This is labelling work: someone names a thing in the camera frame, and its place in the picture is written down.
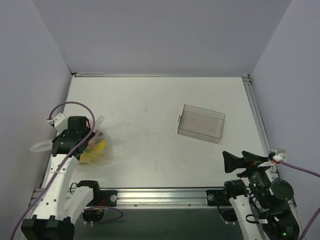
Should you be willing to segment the translucent plastic bag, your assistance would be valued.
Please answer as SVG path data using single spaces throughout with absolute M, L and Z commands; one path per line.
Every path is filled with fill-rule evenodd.
M 104 164 L 107 160 L 107 155 L 111 153 L 108 147 L 108 137 L 105 130 L 101 128 L 104 121 L 103 116 L 99 116 L 95 120 L 95 127 L 93 129 L 94 136 L 88 141 L 88 146 L 81 154 L 79 164 L 82 165 L 99 165 Z M 30 147 L 32 153 L 42 153 L 51 151 L 53 148 L 53 139 L 47 139 L 38 142 Z

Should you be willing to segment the yellow banana bunch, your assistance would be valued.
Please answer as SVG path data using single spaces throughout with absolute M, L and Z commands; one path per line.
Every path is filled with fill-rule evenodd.
M 101 140 L 97 144 L 89 144 L 85 151 L 81 154 L 79 164 L 100 164 L 102 163 L 106 153 L 106 140 Z

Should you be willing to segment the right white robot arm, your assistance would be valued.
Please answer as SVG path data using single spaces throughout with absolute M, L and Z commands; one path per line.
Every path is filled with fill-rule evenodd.
M 293 187 L 285 180 L 271 180 L 267 170 L 286 160 L 285 150 L 271 150 L 268 156 L 242 151 L 237 157 L 223 151 L 224 171 L 237 173 L 236 180 L 224 183 L 222 200 L 233 207 L 245 240 L 297 240 L 300 226 L 289 202 Z

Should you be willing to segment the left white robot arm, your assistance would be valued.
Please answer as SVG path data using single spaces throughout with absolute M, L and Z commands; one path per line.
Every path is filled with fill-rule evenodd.
M 72 174 L 94 133 L 85 116 L 65 117 L 60 113 L 49 122 L 60 131 L 52 141 L 49 179 L 35 200 L 31 217 L 22 221 L 21 231 L 28 240 L 72 240 L 84 208 L 101 201 L 95 180 L 81 180 L 67 198 Z

